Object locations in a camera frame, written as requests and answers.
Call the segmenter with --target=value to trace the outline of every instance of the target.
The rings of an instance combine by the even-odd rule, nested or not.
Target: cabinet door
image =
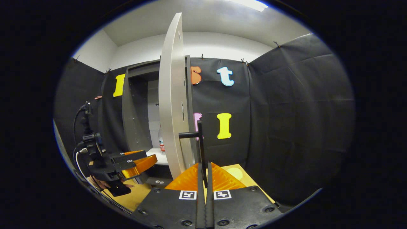
[[[165,36],[158,77],[161,132],[173,178],[194,165],[190,139],[178,137],[189,132],[183,46],[182,13],[177,13]]]

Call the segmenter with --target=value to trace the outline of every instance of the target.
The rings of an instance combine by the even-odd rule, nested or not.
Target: human hand
[[[87,177],[87,179],[95,187],[98,187],[98,185],[99,185],[99,187],[101,189],[111,188],[110,185],[106,181],[100,181],[100,180],[96,179],[94,176],[92,176],[92,177],[89,176],[89,177]],[[126,184],[125,184],[125,186],[129,187],[129,188],[134,187],[134,185],[126,185]]]

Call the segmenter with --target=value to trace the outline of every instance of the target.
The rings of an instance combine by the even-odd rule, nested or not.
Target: water bottle
[[[160,150],[161,150],[162,155],[165,155],[164,142],[162,140],[162,133],[161,133],[161,125],[160,125],[160,130],[158,131],[158,142],[160,143]]]

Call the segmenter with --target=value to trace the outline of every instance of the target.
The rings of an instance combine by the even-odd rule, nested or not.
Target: orange triangular pad
[[[137,150],[137,151],[125,152],[125,156],[127,156],[127,155],[129,155],[129,154],[135,154],[135,153],[138,153],[138,152],[141,152],[141,151],[144,151],[144,150]]]
[[[165,189],[198,191],[198,164],[196,163],[181,173]]]
[[[151,168],[153,165],[155,165],[155,163],[157,163],[157,156],[153,154],[151,156],[144,157],[133,162],[134,164],[136,164],[135,167],[127,170],[122,170],[122,174],[126,179],[140,175],[142,172]]]
[[[246,187],[246,185],[241,183],[238,179],[236,179],[226,170],[222,169],[221,167],[212,162],[211,165],[212,165],[212,185],[214,192]]]

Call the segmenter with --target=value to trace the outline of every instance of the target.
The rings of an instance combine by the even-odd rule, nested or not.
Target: black fabric backdrop
[[[128,66],[114,69],[106,74],[102,88],[99,128],[108,152],[128,152],[122,117],[122,96],[113,97],[116,90],[116,76],[125,74]]]
[[[86,101],[90,102],[93,115],[89,117],[89,123],[92,130],[99,131],[97,117],[100,100],[95,100],[95,97],[101,95],[104,78],[104,73],[80,61],[74,62],[73,58],[68,61],[61,76],[55,93],[54,120],[72,163],[76,147],[73,139],[73,121],[76,112]],[[83,126],[79,122],[82,117],[83,112],[78,116],[75,125],[77,142],[81,141],[83,135]]]
[[[315,35],[249,64],[246,171],[276,201],[296,205],[335,175],[353,137],[354,99],[340,61]]]
[[[219,166],[240,164],[243,168],[249,149],[250,96],[247,65],[228,59],[191,58],[191,66],[201,68],[202,80],[192,85],[193,112],[202,114],[205,158]],[[221,82],[217,70],[233,72],[232,86]],[[218,139],[220,113],[230,113],[228,139]]]

